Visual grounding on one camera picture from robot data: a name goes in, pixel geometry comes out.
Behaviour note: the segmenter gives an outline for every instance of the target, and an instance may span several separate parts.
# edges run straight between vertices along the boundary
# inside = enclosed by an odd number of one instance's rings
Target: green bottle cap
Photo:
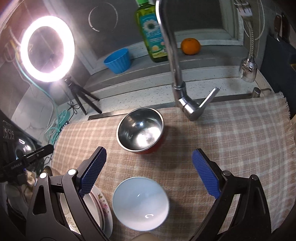
[[[141,4],[149,2],[149,0],[137,0],[137,2],[139,5],[141,5]]]

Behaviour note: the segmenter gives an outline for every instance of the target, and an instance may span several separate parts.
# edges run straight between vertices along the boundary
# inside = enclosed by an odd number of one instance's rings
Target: blue gripper pad
[[[199,150],[193,151],[192,163],[197,170],[205,188],[207,189],[207,192],[218,199],[221,194],[219,189],[219,180]]]
[[[96,154],[94,159],[89,165],[89,168],[83,173],[80,178],[80,190],[79,195],[81,198],[84,195],[89,194],[91,189],[96,182],[107,158],[107,152],[105,148],[101,148],[101,150]]]

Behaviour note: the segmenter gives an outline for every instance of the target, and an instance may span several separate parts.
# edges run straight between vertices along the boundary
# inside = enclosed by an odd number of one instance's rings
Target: ring light
[[[28,54],[29,40],[32,34],[40,27],[50,27],[54,29],[64,47],[64,57],[60,66],[50,73],[43,73],[37,70],[31,63]],[[34,21],[25,31],[20,47],[22,63],[28,73],[37,80],[44,82],[57,81],[65,76],[72,66],[75,54],[74,39],[68,25],[61,19],[55,16],[45,16]]]

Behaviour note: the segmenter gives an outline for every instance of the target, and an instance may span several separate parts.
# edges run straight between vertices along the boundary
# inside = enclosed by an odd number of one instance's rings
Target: bottle label
[[[160,31],[160,27],[154,13],[140,17],[143,33],[149,44],[153,58],[167,56],[165,42]]]

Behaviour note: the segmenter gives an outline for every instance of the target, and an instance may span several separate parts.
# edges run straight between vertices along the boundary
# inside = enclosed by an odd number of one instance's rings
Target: chrome faucet spout
[[[170,29],[168,24],[168,16],[166,12],[166,5],[168,0],[156,1],[156,17],[163,35],[165,46],[168,53],[168,60],[170,70],[172,72],[173,83],[172,89],[177,107],[180,107],[184,114],[190,121],[198,119],[203,113],[206,105],[210,103],[215,95],[218,93],[219,88],[214,88],[202,104],[193,101],[186,92],[186,84],[182,79],[182,73],[179,66],[177,43],[174,32]]]

